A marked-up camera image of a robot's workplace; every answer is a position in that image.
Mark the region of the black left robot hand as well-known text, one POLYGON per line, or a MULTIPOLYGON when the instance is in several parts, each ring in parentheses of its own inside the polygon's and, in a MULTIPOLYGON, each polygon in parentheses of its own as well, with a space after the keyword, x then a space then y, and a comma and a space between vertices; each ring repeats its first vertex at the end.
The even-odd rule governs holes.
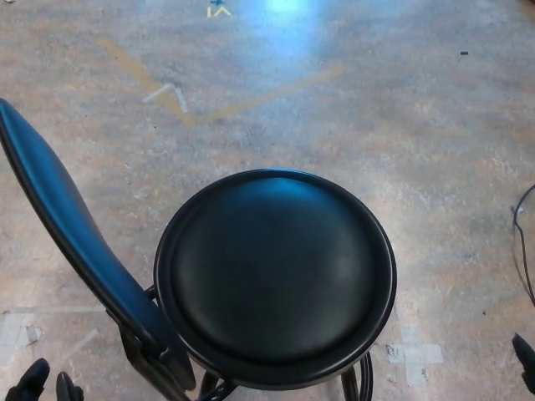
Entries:
MULTIPOLYGON (((34 401, 44 391, 44 385, 50 374, 50 366, 46 359, 37 359, 19 379, 18 383, 8 390, 6 401, 34 401)), ((74 384, 66 372, 60 372, 56 379, 56 397, 58 401, 84 401, 84 390, 74 384)))

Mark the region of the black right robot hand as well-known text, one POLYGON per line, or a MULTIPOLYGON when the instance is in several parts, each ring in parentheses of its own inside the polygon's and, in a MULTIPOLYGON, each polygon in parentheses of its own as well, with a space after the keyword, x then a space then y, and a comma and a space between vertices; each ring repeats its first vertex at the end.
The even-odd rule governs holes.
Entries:
POLYGON ((512 338, 512 346, 522 365, 522 380, 528 391, 535 394, 535 351, 518 333, 512 338))

